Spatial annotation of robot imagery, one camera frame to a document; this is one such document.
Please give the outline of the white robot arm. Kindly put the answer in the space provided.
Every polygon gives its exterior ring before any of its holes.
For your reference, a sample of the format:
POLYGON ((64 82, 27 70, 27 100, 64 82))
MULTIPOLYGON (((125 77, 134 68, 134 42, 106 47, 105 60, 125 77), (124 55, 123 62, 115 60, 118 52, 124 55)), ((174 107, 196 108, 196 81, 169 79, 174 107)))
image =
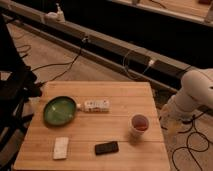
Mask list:
POLYGON ((181 88, 160 111, 161 124, 175 132, 181 120, 202 105, 213 109, 213 68, 190 70, 182 76, 181 88))

